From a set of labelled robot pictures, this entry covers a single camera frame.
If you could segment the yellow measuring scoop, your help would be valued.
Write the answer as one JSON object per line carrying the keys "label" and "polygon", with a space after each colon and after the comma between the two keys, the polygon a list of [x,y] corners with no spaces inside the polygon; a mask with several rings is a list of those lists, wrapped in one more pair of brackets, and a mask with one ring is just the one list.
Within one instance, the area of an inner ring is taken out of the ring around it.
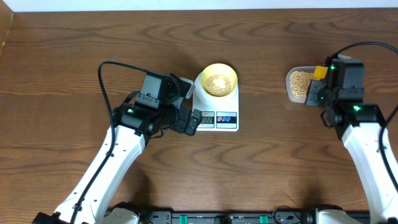
{"label": "yellow measuring scoop", "polygon": [[326,77],[326,74],[328,72],[328,67],[324,67],[324,66],[316,66],[315,71],[313,73],[313,79],[314,80],[322,80]]}

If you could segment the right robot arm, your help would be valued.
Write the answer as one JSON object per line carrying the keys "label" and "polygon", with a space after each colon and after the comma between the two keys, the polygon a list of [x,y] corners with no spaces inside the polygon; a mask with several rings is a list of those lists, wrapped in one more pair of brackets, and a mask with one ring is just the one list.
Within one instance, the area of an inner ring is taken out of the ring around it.
{"label": "right robot arm", "polygon": [[312,80],[306,105],[322,108],[321,120],[336,131],[354,161],[368,201],[371,223],[397,223],[397,160],[377,104],[364,100],[364,64],[334,57],[326,74]]}

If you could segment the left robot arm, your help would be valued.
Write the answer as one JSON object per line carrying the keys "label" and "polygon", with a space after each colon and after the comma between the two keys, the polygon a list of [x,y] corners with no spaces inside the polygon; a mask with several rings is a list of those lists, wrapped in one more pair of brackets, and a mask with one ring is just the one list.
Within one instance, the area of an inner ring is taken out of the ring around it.
{"label": "left robot arm", "polygon": [[142,89],[111,111],[111,125],[89,168],[53,214],[39,212],[34,223],[102,223],[124,175],[148,142],[166,129],[193,136],[202,117],[184,108],[195,89],[193,81],[147,72]]}

